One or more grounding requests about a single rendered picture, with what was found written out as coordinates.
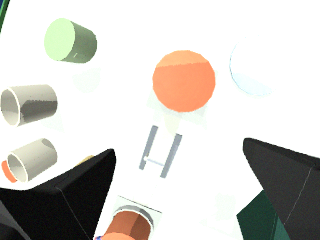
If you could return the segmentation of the orange cylinder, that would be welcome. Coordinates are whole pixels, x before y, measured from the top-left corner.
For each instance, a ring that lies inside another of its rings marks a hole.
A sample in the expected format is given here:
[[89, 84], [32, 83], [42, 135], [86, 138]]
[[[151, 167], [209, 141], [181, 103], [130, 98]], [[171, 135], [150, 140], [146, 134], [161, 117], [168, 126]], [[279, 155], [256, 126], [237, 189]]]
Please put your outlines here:
[[101, 240], [148, 240], [151, 224], [135, 211], [117, 212]]
[[153, 73], [157, 100], [176, 112], [192, 112], [204, 107], [215, 87], [215, 72], [209, 61], [188, 49], [165, 55]]
[[7, 179], [9, 179], [9, 181], [12, 181], [12, 183], [17, 183], [15, 177], [13, 177], [12, 173], [9, 172], [7, 160], [1, 161], [1, 169], [3, 169], [4, 175], [7, 176]]

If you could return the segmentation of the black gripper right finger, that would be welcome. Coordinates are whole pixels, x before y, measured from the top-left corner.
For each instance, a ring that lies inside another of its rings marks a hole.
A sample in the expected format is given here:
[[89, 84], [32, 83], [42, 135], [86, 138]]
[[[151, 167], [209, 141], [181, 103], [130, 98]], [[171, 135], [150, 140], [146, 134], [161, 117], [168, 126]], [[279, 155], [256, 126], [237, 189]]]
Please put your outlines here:
[[291, 240], [320, 240], [320, 157], [245, 137], [249, 167]]

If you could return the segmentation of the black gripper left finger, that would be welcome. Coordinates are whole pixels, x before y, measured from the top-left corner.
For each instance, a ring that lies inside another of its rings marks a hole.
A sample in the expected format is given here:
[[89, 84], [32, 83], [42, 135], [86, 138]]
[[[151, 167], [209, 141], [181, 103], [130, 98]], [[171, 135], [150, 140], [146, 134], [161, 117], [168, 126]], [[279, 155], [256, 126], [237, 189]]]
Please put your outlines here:
[[93, 240], [116, 163], [108, 148], [31, 189], [0, 187], [0, 223], [25, 240]]

